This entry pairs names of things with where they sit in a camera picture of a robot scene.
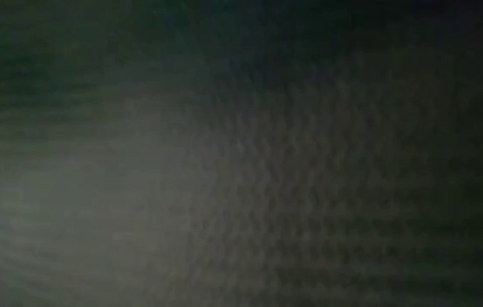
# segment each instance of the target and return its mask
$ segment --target dark surface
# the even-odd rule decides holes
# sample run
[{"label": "dark surface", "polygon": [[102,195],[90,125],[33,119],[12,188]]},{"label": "dark surface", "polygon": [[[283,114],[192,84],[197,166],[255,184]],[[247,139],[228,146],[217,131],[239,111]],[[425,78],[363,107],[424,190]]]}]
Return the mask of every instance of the dark surface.
[{"label": "dark surface", "polygon": [[0,1],[0,306],[483,306],[483,4],[206,3]]}]

